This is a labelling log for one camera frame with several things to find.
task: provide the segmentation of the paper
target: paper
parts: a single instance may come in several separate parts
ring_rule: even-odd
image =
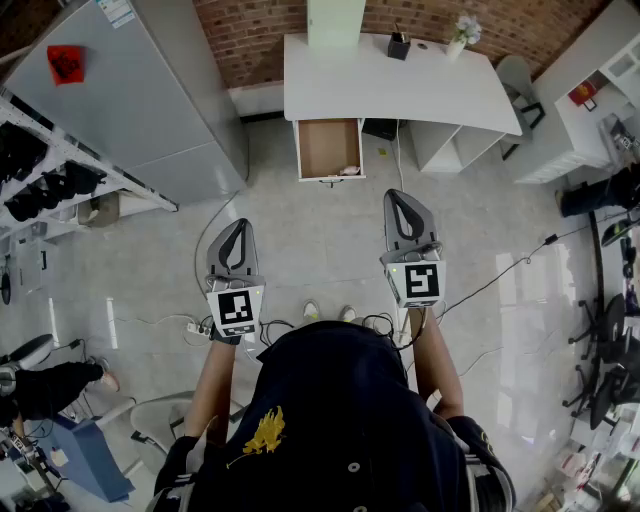
[[[113,28],[119,28],[136,17],[127,0],[96,0]]]

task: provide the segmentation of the sneaker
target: sneaker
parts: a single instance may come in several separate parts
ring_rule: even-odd
[[[352,308],[351,306],[345,306],[342,308],[342,311],[340,311],[340,316],[338,317],[338,320],[340,320],[341,322],[353,322],[358,316],[358,313],[356,313],[356,310],[354,308]]]
[[[304,303],[302,317],[304,320],[320,320],[320,308],[315,300],[309,299]]]

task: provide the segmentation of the brick wall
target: brick wall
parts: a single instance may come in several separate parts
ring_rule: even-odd
[[[283,35],[306,30],[306,0],[193,0],[228,87],[282,80]],[[448,42],[462,13],[483,27],[471,47],[497,62],[524,56],[539,75],[610,0],[367,0],[363,32]]]
[[[60,10],[57,0],[14,0],[0,15],[0,57],[33,43]],[[0,65],[0,81],[13,64]]]

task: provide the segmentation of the open drawer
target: open drawer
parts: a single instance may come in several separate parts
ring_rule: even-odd
[[[300,181],[338,182],[364,178],[364,119],[293,121]],[[345,167],[360,167],[355,176],[340,176]]]

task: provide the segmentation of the dark blue shirt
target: dark blue shirt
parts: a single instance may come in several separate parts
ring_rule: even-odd
[[[270,432],[277,446],[247,455],[260,421],[277,423],[279,410],[284,426]],[[292,331],[266,351],[235,435],[224,448],[207,447],[189,510],[468,510],[460,445],[502,468],[473,420],[448,421],[464,443],[438,420],[409,390],[386,338],[342,322]],[[194,444],[176,443],[156,492],[184,473]]]

